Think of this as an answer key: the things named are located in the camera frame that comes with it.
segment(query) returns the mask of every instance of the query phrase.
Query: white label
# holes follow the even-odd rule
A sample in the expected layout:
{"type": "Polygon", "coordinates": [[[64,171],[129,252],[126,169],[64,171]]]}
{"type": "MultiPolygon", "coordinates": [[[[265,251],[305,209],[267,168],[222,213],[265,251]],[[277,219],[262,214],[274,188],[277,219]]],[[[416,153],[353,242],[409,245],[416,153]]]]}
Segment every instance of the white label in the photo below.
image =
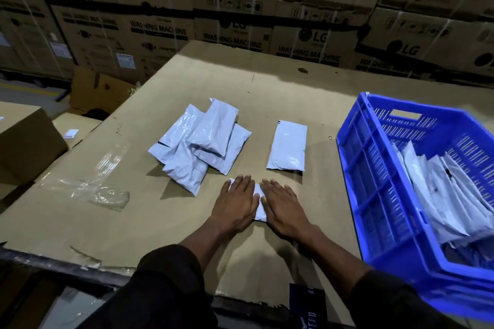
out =
{"type": "Polygon", "coordinates": [[[10,43],[8,42],[7,38],[5,38],[3,33],[0,33],[0,45],[4,45],[5,47],[10,47],[10,43]]]}
{"type": "Polygon", "coordinates": [[[65,139],[71,139],[71,138],[74,138],[77,134],[77,132],[79,131],[79,129],[69,129],[64,135],[63,137],[65,139]]]}
{"type": "Polygon", "coordinates": [[[55,55],[61,58],[67,58],[67,59],[72,58],[72,55],[70,54],[67,45],[62,45],[61,43],[53,43],[53,42],[50,42],[50,45],[55,55]]]}
{"type": "Polygon", "coordinates": [[[134,58],[132,55],[117,53],[117,60],[121,68],[135,69],[134,58]]]}

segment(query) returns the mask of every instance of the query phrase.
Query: yellow floor line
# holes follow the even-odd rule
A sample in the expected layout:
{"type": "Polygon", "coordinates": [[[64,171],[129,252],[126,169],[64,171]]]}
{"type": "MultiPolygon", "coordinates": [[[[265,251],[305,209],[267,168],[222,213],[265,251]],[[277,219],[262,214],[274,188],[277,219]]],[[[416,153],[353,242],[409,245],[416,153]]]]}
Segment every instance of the yellow floor line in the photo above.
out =
{"type": "Polygon", "coordinates": [[[32,89],[30,87],[18,86],[18,85],[12,85],[12,84],[0,84],[0,87],[6,88],[6,89],[11,89],[11,90],[16,90],[16,91],[26,91],[28,93],[35,93],[35,94],[41,94],[41,95],[57,96],[57,95],[61,94],[61,93],[52,93],[51,91],[46,91],[46,90],[42,90],[42,89],[32,89]]]}

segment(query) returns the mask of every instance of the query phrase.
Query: table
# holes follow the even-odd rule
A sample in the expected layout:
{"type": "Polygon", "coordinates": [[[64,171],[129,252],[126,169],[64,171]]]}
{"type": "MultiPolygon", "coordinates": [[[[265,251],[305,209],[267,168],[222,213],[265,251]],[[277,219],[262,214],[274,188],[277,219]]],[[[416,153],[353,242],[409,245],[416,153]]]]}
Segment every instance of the table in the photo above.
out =
{"type": "MultiPolygon", "coordinates": [[[[272,177],[290,184],[309,219],[360,257],[336,146],[338,129],[360,92],[462,108],[494,130],[490,89],[343,70],[192,41],[63,156],[50,172],[50,184],[36,183],[0,215],[0,242],[58,261],[81,263],[75,248],[102,260],[104,267],[134,267],[147,251],[181,241],[210,214],[226,177],[210,168],[194,198],[166,177],[147,149],[189,103],[206,111],[208,98],[214,97],[239,108],[238,123],[252,132],[228,177],[250,173],[257,181],[272,177]],[[308,126],[302,176],[265,169],[277,120],[308,126]],[[120,213],[71,197],[73,180],[97,178],[95,167],[104,157],[117,163],[104,185],[130,193],[120,213]],[[70,185],[53,184],[59,179],[70,185]]],[[[284,306],[290,282],[307,284],[324,289],[329,320],[352,324],[321,270],[262,223],[219,250],[205,281],[211,294],[284,306]]]]}

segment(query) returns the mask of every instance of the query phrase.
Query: rolled-up sleeve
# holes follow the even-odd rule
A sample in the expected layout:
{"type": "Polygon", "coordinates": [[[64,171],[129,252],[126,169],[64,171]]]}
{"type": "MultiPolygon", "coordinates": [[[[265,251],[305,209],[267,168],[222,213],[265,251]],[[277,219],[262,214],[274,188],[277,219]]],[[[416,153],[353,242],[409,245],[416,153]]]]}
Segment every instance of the rolled-up sleeve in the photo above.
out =
{"type": "Polygon", "coordinates": [[[404,281],[376,270],[357,282],[348,308],[359,329],[465,328],[424,302],[404,281]]]}
{"type": "Polygon", "coordinates": [[[216,326],[199,261],[188,248],[168,245],[146,254],[130,281],[78,328],[216,326]]]}

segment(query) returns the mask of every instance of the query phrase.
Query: hand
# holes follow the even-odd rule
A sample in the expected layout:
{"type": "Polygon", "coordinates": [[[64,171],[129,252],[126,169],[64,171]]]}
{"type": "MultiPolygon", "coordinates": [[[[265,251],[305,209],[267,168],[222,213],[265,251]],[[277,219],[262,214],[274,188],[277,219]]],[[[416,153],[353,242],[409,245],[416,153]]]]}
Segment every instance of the hand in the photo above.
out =
{"type": "Polygon", "coordinates": [[[226,232],[242,232],[254,221],[259,194],[254,195],[255,181],[250,175],[238,176],[230,185],[226,181],[214,203],[211,218],[226,232]]]}
{"type": "Polygon", "coordinates": [[[299,241],[312,224],[298,202],[297,195],[290,186],[282,187],[273,179],[269,182],[263,178],[260,186],[265,195],[261,203],[269,226],[282,237],[299,241]]]}

